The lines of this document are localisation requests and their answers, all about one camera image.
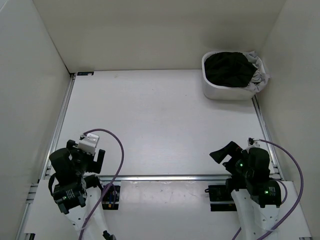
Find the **black trousers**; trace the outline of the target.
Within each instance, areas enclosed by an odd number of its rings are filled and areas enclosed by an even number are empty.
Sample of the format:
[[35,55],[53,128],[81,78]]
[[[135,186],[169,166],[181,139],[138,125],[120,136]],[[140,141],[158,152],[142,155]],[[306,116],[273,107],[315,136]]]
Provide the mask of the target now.
[[207,80],[217,86],[245,88],[257,68],[241,52],[219,52],[204,61]]

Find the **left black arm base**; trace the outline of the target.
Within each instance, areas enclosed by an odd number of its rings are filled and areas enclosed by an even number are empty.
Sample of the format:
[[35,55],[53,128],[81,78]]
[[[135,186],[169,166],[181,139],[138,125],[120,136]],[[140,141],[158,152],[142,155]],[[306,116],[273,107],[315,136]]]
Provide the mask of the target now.
[[112,185],[102,199],[103,210],[118,210],[120,204],[120,185]]

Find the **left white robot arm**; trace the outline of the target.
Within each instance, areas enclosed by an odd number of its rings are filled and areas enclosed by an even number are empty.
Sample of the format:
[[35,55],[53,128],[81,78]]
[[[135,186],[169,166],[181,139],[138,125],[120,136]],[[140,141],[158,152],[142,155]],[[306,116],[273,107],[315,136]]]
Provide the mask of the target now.
[[50,154],[54,174],[48,189],[54,202],[73,225],[83,240],[114,240],[102,203],[105,194],[98,174],[101,172],[105,151],[96,150],[99,137],[82,137],[78,143],[68,140],[64,148]]

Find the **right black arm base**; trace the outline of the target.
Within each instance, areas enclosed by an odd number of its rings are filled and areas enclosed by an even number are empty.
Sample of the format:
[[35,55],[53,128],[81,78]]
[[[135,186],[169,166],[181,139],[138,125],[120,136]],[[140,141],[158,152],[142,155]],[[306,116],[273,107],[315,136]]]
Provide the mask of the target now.
[[236,205],[225,185],[209,185],[204,192],[209,195],[211,212],[236,212]]

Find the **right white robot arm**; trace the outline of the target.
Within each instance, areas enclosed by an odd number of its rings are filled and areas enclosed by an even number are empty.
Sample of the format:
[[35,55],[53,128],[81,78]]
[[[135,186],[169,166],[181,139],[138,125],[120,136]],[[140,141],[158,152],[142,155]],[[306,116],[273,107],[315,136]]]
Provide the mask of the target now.
[[282,204],[281,187],[270,177],[270,155],[257,143],[246,149],[231,141],[210,157],[230,173],[224,193],[237,210],[241,237],[256,240],[278,221]]

